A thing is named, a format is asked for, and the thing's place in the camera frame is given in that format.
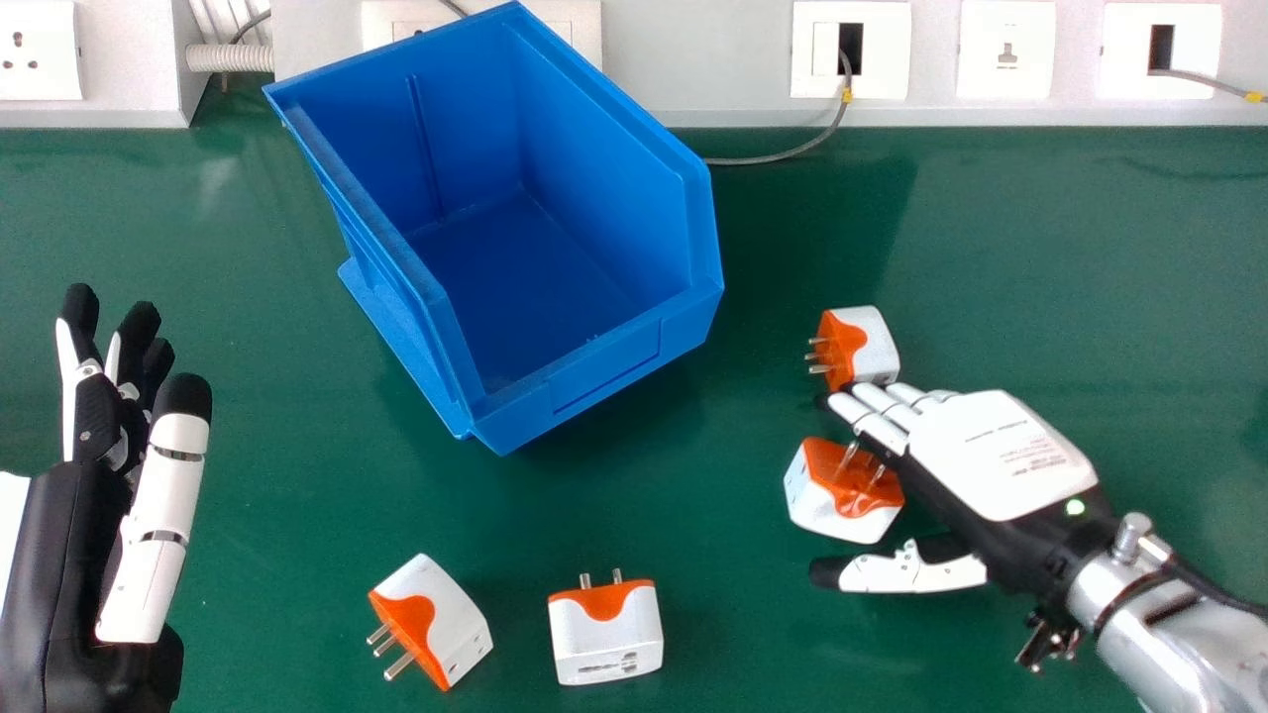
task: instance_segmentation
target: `white flexible hose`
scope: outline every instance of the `white flexible hose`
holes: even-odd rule
[[[190,44],[185,63],[194,72],[271,72],[271,44]]]

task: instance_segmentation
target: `blue plastic bin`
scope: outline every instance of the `blue plastic bin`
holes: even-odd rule
[[[521,5],[265,93],[340,278],[455,436],[506,454],[704,341],[705,165]]]

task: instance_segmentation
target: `robotic arm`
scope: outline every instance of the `robotic arm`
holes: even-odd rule
[[[0,473],[0,709],[166,712],[184,648],[164,624],[189,542],[212,398],[166,378],[174,353],[138,302],[105,359],[99,304],[72,285],[55,326],[62,457]]]
[[[822,330],[812,344],[828,340],[832,334]],[[851,363],[832,351],[839,345],[822,344],[808,359],[828,362],[812,373],[832,372],[834,393],[825,406],[858,442],[842,449],[839,461],[825,461],[833,477],[818,476],[836,488],[836,509],[824,510],[818,523],[799,524],[828,533],[822,521],[836,520],[837,537],[875,542],[879,537],[864,527],[855,504],[875,497],[884,478],[896,473],[902,494],[890,501],[900,506],[903,495],[913,497],[948,532],[908,540],[893,556],[817,559],[810,565],[814,584],[850,592],[927,592],[990,581],[1037,603],[1027,620],[1032,636],[1016,658],[1036,674],[1050,657],[1073,658],[1090,638],[1153,713],[1268,713],[1268,609],[1198,573],[1145,515],[1117,516],[1087,457],[1016,397],[869,383],[893,381],[896,353],[888,372],[860,373],[866,369],[855,358],[851,378],[842,379],[839,372],[851,372]],[[785,476],[794,520],[808,499],[805,487],[794,492],[794,471],[814,477],[808,448],[818,440],[808,439],[799,452],[805,466],[795,459]],[[879,462],[876,474],[842,477],[858,469],[858,458]],[[820,458],[820,469],[823,464]],[[867,462],[862,472],[874,467]]]

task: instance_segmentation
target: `plug prong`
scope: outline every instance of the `plug prong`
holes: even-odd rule
[[[391,681],[392,679],[399,676],[401,671],[404,671],[404,667],[408,666],[411,661],[413,661],[413,653],[406,653],[401,658],[397,658],[396,664],[388,666],[388,669],[383,671],[383,679]]]
[[[375,646],[374,651],[372,651],[370,653],[373,653],[375,658],[379,658],[380,656],[383,656],[383,653],[387,652],[387,650],[392,648],[393,646],[396,646],[396,637],[388,637],[383,641],[383,643]]]
[[[374,629],[373,634],[365,637],[365,643],[369,644],[369,646],[374,646],[375,643],[379,642],[380,638],[388,636],[389,631],[391,629],[388,629],[388,625],[383,624],[382,627]]]

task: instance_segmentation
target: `metal knob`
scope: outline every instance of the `metal knob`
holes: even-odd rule
[[[1140,553],[1140,538],[1154,532],[1154,521],[1142,513],[1127,513],[1118,523],[1118,534],[1113,538],[1110,554],[1116,562],[1131,565]]]

